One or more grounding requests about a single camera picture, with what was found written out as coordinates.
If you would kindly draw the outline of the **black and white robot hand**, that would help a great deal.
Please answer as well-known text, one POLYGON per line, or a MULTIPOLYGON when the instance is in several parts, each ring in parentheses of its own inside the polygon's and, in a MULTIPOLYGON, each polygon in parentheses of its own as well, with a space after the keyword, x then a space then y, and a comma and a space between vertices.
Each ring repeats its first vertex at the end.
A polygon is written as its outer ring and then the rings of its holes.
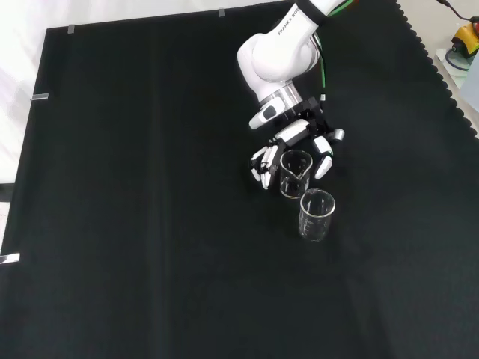
POLYGON ((280 165, 280 158, 286 149, 293 147, 300 141, 308 138, 312 140, 314 149, 320 155, 320 161, 314 172, 316 180, 322 179, 333 164, 334 151, 332 145, 344 139, 345 132, 331 127, 324 117, 324 103, 326 97, 319 99, 311 97, 291 109, 286 109, 280 99, 271 100, 258 116, 250 121, 250 127, 256 129, 268 122, 283 117, 290 121, 286 127, 277 132, 267 142, 267 145, 258 150, 250 159, 250 169, 253 177, 263 189, 267 190, 275 179, 275 172, 280 165))

